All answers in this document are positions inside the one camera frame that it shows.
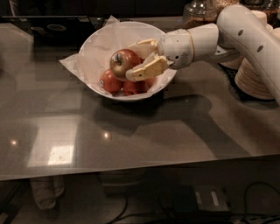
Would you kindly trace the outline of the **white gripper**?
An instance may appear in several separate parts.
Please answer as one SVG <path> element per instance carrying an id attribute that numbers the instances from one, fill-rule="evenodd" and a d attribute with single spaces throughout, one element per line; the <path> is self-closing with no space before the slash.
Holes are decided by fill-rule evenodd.
<path id="1" fill-rule="evenodd" d="M 187 30 L 167 32 L 159 41 L 148 38 L 129 45 L 143 63 L 129 69 L 125 78 L 129 81 L 144 81 L 159 76 L 170 69 L 179 70 L 193 63 L 193 41 Z"/>

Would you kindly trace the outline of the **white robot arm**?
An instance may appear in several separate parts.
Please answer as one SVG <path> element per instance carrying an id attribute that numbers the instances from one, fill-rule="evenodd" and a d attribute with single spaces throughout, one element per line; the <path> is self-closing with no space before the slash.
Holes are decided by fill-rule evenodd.
<path id="1" fill-rule="evenodd" d="M 143 64 L 125 73 L 130 81 L 143 81 L 167 69 L 179 70 L 200 60 L 221 63 L 242 55 L 280 102 L 280 43 L 242 5 L 226 7 L 214 24 L 167 32 L 160 38 L 130 45 L 129 49 L 144 59 Z"/>

